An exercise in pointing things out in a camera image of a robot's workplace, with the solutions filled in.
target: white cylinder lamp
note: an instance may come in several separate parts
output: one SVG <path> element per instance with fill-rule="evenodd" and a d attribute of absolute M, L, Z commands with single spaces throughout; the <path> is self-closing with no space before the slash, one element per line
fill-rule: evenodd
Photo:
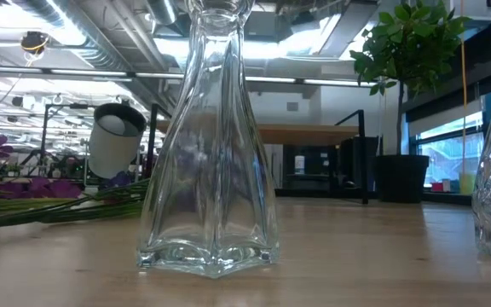
<path fill-rule="evenodd" d="M 133 107 L 119 103 L 97 107 L 89 145 L 92 172 L 102 178 L 113 178 L 127 171 L 146 126 L 143 115 Z"/>

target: black planter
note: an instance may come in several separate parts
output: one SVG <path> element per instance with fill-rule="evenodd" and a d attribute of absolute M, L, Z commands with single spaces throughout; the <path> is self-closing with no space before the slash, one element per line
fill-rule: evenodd
<path fill-rule="evenodd" d="M 419 203 L 424 190 L 427 156 L 385 155 L 374 159 L 374 180 L 381 201 Z"/>

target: plant stem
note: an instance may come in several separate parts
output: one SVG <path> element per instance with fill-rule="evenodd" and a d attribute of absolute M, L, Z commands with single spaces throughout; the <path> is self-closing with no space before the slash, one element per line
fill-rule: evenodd
<path fill-rule="evenodd" d="M 396 154 L 401 155 L 401 138 L 402 138 L 402 99 L 405 95 L 405 84 L 399 81 L 399 101 L 397 102 L 397 144 L 396 144 Z"/>

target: wooden counter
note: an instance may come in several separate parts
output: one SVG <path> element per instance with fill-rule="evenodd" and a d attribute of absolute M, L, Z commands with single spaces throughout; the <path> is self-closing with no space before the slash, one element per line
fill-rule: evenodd
<path fill-rule="evenodd" d="M 158 121 L 157 130 L 165 133 L 169 124 Z M 259 124 L 257 128 L 265 144 L 332 146 L 359 134 L 357 126 Z"/>
<path fill-rule="evenodd" d="M 0 307 L 491 306 L 469 207 L 279 202 L 280 262 L 219 280 L 138 272 L 136 220 L 0 229 Z"/>

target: glass window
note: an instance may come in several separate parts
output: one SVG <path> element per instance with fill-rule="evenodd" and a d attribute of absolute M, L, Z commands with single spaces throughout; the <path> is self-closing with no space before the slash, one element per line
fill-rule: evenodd
<path fill-rule="evenodd" d="M 484 135 L 475 133 L 465 138 L 465 172 L 477 173 L 478 163 L 484 146 Z M 462 172 L 463 137 L 429 142 L 418 146 L 418 154 L 430 157 L 430 166 L 425 175 L 425 185 L 442 182 L 443 179 L 459 180 Z"/>
<path fill-rule="evenodd" d="M 473 113 L 465 118 L 465 128 L 482 126 L 482 112 Z M 419 139 L 425 139 L 432 136 L 440 136 L 448 132 L 462 130 L 464 128 L 464 120 L 456 119 L 448 124 L 440 125 L 436 128 L 422 132 L 419 134 Z"/>

